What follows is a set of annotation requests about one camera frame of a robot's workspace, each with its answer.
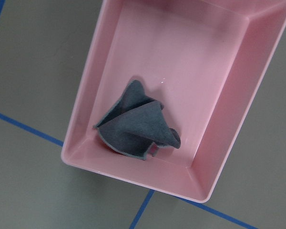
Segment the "grey cleaning cloth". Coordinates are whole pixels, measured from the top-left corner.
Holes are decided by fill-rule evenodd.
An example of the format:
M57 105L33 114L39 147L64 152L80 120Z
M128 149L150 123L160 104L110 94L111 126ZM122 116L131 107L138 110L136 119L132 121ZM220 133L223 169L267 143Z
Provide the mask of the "grey cleaning cloth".
M133 80L94 128L115 152L145 160L151 149L181 146L178 132L166 123L163 108L145 94L140 81Z

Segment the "pink plastic bin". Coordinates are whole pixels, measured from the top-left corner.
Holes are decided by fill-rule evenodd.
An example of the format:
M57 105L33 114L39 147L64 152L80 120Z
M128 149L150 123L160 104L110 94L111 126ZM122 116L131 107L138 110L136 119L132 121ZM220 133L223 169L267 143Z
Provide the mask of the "pink plastic bin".
M206 202L286 27L286 0L105 0L77 93L64 163ZM93 126L132 79L164 104L179 149L112 151Z

